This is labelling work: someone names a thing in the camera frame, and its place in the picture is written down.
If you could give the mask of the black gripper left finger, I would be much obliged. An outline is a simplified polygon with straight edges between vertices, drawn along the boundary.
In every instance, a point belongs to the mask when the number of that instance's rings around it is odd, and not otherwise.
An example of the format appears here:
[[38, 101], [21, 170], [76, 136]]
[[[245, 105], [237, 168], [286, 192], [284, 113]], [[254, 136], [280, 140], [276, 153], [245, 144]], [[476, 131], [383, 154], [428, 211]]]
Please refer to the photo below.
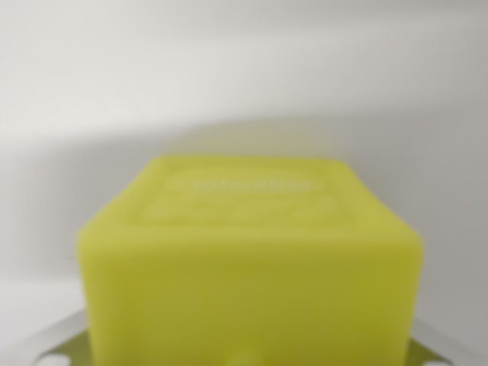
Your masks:
[[35, 343], [32, 365], [94, 365], [86, 310], [43, 330]]

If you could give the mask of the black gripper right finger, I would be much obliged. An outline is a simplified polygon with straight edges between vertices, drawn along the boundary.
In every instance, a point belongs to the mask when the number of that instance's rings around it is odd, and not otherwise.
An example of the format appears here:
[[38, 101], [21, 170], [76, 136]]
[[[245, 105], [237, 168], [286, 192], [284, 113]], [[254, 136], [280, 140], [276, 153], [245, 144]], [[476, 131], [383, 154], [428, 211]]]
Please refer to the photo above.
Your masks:
[[416, 319], [407, 353], [408, 366], [453, 365], [449, 349], [451, 342], [427, 323]]

